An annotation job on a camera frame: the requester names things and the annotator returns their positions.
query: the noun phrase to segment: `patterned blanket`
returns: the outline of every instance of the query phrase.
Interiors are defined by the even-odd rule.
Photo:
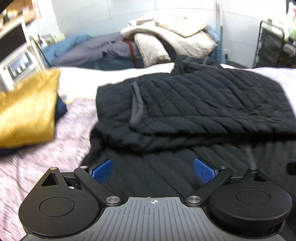
[[[18,241],[25,236],[18,209],[46,170],[58,167],[71,172],[88,152],[89,133],[97,122],[95,101],[78,99],[67,108],[54,141],[0,158],[0,240]]]

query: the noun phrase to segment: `yellow pillow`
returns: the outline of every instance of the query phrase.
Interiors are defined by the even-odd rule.
[[[44,70],[0,93],[0,148],[53,140],[59,76],[59,69]]]

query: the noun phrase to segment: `gray ribbed plate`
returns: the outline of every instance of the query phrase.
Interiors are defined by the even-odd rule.
[[[22,241],[46,241],[27,235]],[[279,234],[262,239],[239,238],[217,228],[201,208],[186,207],[178,197],[131,197],[108,207],[89,229],[60,241],[285,241]]]

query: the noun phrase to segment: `dark blue pillow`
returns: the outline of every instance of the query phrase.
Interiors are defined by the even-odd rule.
[[[54,122],[55,124],[57,121],[67,113],[67,105],[62,101],[59,95],[57,95],[57,104],[56,109],[54,113]],[[25,148],[27,146],[17,147],[17,148],[6,148],[6,149],[0,149],[0,157],[7,156],[13,153],[16,153],[17,151],[21,150],[22,148]]]

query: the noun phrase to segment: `blue textured pad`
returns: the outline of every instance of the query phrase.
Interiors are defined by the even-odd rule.
[[[108,176],[112,172],[112,161],[109,159],[102,165],[98,166],[91,173],[91,176],[96,179],[99,183],[103,183],[107,180]]]
[[[195,158],[193,168],[196,175],[203,181],[204,184],[216,176],[215,171],[198,158]]]

